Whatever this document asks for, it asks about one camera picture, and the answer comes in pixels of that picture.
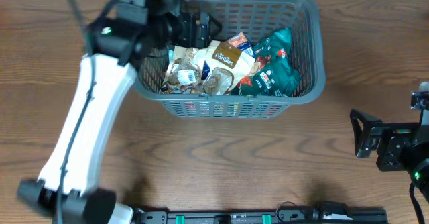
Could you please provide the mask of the beige mushroom snack bag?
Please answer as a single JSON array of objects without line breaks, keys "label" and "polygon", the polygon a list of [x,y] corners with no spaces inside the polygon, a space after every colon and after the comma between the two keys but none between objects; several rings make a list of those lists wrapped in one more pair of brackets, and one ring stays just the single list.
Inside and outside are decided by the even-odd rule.
[{"label": "beige mushroom snack bag", "polygon": [[202,84],[204,92],[226,95],[251,72],[255,59],[228,42],[214,40],[207,48],[205,62],[210,72]]}]

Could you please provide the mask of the Kleenex tissue multipack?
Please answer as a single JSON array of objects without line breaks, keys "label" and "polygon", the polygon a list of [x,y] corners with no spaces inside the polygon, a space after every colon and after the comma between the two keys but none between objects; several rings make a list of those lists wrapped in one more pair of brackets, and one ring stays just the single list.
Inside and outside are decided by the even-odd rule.
[{"label": "Kleenex tissue multipack", "polygon": [[223,42],[213,40],[207,48],[205,62],[211,69],[223,68],[234,77],[243,78],[250,73],[255,59],[250,42],[240,32]]}]

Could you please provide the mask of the green Nescafe coffee bag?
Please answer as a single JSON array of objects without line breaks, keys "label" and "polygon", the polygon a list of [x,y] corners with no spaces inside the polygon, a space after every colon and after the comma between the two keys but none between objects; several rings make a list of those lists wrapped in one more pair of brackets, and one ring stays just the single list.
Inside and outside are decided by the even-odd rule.
[{"label": "green Nescafe coffee bag", "polygon": [[300,73],[288,60],[292,29],[279,28],[252,47],[256,72],[244,77],[232,95],[291,97],[301,81]]}]

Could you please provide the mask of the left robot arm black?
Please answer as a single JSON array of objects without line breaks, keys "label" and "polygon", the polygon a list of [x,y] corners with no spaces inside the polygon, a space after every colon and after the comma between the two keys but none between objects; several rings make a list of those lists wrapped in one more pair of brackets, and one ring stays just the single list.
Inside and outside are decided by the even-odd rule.
[{"label": "left robot arm black", "polygon": [[205,48],[215,33],[206,13],[182,11],[190,0],[110,0],[85,23],[68,0],[85,42],[76,92],[60,137],[35,180],[18,197],[54,223],[131,223],[133,209],[99,188],[101,162],[118,110],[141,63],[170,44]]}]

